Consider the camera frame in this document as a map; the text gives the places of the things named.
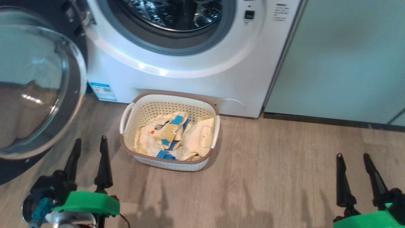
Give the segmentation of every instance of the laundry basket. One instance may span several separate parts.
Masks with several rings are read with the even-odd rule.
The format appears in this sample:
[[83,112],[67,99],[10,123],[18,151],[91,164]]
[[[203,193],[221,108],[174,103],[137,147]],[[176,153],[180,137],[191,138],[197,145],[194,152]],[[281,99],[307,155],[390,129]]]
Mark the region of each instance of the laundry basket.
[[[208,154],[196,161],[178,161],[137,153],[134,144],[138,128],[145,126],[152,118],[158,115],[168,115],[177,111],[187,112],[192,123],[195,123],[198,117],[215,118],[213,141]],[[124,110],[119,125],[123,145],[138,161],[151,166],[178,171],[197,171],[202,169],[214,152],[219,131],[220,116],[215,105],[198,96],[177,92],[155,92],[139,95]]]

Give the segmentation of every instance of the white washing machine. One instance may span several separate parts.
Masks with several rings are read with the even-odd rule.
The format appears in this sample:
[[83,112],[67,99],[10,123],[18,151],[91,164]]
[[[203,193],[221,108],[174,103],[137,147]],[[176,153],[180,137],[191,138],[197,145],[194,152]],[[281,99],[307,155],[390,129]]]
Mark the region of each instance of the white washing machine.
[[87,80],[103,101],[151,90],[258,117],[300,0],[88,0]]

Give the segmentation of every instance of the white handle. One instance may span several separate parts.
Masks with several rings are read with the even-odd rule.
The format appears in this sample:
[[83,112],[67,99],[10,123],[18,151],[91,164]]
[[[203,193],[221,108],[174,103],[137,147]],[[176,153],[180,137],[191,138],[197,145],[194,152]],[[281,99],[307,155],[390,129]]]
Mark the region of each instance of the white handle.
[[132,114],[133,114],[133,112],[134,112],[134,105],[135,105],[134,103],[129,104],[129,105],[125,108],[124,112],[122,113],[121,121],[119,122],[119,133],[120,133],[120,134],[124,134],[124,133],[126,132],[126,129],[127,129],[127,122],[125,122],[125,120],[127,119],[128,112],[129,112],[130,110],[131,110],[131,113],[129,114],[128,121],[131,119]]
[[211,149],[217,144],[218,135],[220,134],[221,118],[219,116],[215,117],[215,129],[214,129],[214,138],[212,139]]

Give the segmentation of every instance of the green gripper part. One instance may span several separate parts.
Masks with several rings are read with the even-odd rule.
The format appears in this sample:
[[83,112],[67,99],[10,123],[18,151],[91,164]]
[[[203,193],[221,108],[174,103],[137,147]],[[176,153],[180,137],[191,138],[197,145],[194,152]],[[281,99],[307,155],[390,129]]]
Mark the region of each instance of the green gripper part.
[[333,224],[334,228],[405,228],[388,211],[355,215]]
[[119,215],[119,201],[107,194],[72,191],[66,203],[53,208],[53,211],[71,211],[101,215]]

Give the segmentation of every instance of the door glass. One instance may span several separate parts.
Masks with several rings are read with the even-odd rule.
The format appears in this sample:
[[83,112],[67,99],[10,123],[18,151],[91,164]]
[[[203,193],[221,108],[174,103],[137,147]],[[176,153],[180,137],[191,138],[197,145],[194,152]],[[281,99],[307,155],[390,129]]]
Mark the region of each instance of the door glass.
[[123,0],[143,21],[173,32],[192,32],[219,20],[221,0]]
[[[63,121],[56,114],[62,102],[70,99],[65,95],[72,74],[78,75],[78,84],[84,77],[83,57],[55,31],[0,25],[0,63],[0,157],[33,156],[61,136],[60,130],[47,129]],[[79,87],[76,94],[83,92]],[[76,106],[77,101],[69,102]]]

